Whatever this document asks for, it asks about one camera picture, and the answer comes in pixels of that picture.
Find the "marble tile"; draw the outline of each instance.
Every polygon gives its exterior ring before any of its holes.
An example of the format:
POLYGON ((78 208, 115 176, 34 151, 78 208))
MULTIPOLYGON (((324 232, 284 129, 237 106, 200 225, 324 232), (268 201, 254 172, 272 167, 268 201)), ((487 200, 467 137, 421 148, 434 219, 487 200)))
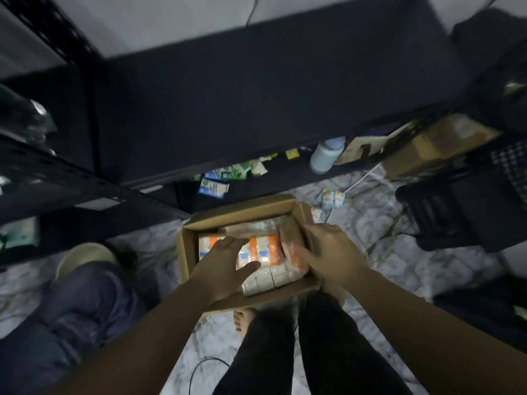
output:
MULTIPOLYGON (((353 172, 287 193, 316 205, 316 196, 323 188, 346 190, 364 174, 353 172)), ((479 247, 435 252, 419 249, 409 235, 415 232, 415 225, 395 199, 394 192, 402 184, 386 181, 382 168, 375 169, 348 192, 343 207, 331 213, 328 223, 343 228, 365 253, 373 269, 427 300, 440 292, 480 283, 502 274, 499 260, 494 255, 485 254, 479 247)), ((325 211, 323 219, 328 215, 329 211, 325 211)), ((117 251, 136 254, 135 285, 141 294, 155 291, 164 297, 180 284, 174 239, 183 223, 168 222, 108 240, 117 251)), ((0 274, 0 337, 5 336, 38 305, 53 278, 58 260, 60 255, 54 255, 44 261, 13 266, 0 274)), ((410 369, 351 295, 346 299, 344 310, 355 319, 360 332, 403 377, 412 391, 425 394, 410 369)), ((201 360, 218 357, 230 363, 240 344, 231 313, 217 313, 205 318, 194 329, 162 394, 188 393, 190 376, 201 360)), ((298 342, 294 367, 293 394, 308 394, 298 342)), ((218 361, 202 364, 195 373, 192 393, 212 393, 226 369, 218 361)))

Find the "open cardboard box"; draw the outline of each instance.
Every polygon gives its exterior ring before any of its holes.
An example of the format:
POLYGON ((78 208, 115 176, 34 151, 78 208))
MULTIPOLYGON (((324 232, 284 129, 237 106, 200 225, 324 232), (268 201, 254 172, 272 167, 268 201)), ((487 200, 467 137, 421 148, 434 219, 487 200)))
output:
MULTIPOLYGON (((296 219, 304 236, 307 248, 313 251, 313 237, 304 228, 304 224, 313 223, 310 207, 304 202, 297 201, 292 195, 271 195, 196 213, 187 224, 183 225, 176 239, 181 280, 183 282, 187 281, 192 273, 192 269, 198 263, 199 233, 210 233, 230 224, 269 219, 282 215, 292 215, 296 219)), ((318 287, 320 287, 319 280, 312 272, 309 272, 301 280, 250 297, 246 297, 242 292, 236 292, 230 297, 210 305, 207 312, 220 312, 260 305, 289 298, 318 287)))

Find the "white wall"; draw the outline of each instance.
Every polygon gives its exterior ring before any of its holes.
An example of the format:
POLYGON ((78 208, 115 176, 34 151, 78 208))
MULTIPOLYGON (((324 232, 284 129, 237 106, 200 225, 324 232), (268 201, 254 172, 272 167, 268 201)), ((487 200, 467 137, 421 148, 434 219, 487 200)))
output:
MULTIPOLYGON (((55 1, 106 57, 243 26, 254 4, 254 0, 55 1)), ((260 0, 252 22, 342 1, 346 0, 260 0)), ((430 0, 447 31, 476 13, 485 1, 430 0)), ((527 0, 498 0, 495 5, 527 16, 527 0)), ((5 20, 2 16, 0 14, 0 35, 5 20)), ((3 42, 0 48, 0 77, 45 69, 58 63, 46 47, 35 44, 34 39, 27 39, 27 31, 23 41, 22 37, 14 37, 3 42)))

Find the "leg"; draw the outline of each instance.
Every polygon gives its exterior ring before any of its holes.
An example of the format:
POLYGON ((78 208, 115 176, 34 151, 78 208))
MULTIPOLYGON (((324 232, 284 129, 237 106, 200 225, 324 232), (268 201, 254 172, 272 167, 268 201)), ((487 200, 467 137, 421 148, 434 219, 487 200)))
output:
POLYGON ((307 295, 298 316, 298 334, 313 395, 412 393, 333 296, 323 292, 307 295))
POLYGON ((290 315, 285 311, 259 312, 250 322, 240 349, 214 395, 291 394, 294 350, 290 315))
POLYGON ((78 267, 0 342, 0 393, 29 394, 54 384, 144 313, 118 266, 78 267))

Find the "brown cardboard box with tape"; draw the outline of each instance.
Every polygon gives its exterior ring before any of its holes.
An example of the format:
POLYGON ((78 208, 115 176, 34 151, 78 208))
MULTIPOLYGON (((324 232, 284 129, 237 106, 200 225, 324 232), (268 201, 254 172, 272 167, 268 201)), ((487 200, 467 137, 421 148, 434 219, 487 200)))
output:
MULTIPOLYGON (((272 195, 195 214, 187 224, 183 225, 176 239, 181 280, 183 282, 187 281, 192 269, 199 262, 198 240, 200 233, 214 232, 218 228, 236 223, 263 220, 282 215, 291 215, 297 221, 306 247, 313 251, 313 237, 304 229, 305 223, 313 223, 311 210, 306 203, 297 201, 292 195, 272 195)), ((292 297, 318 287, 320 287, 320 282, 310 272, 301 280, 250 297, 246 297, 242 292, 236 292, 230 297, 212 304, 207 312, 255 306, 292 297)))
POLYGON ((499 135, 499 131, 465 115, 446 116, 383 160, 386 178, 393 180, 441 167, 499 135))

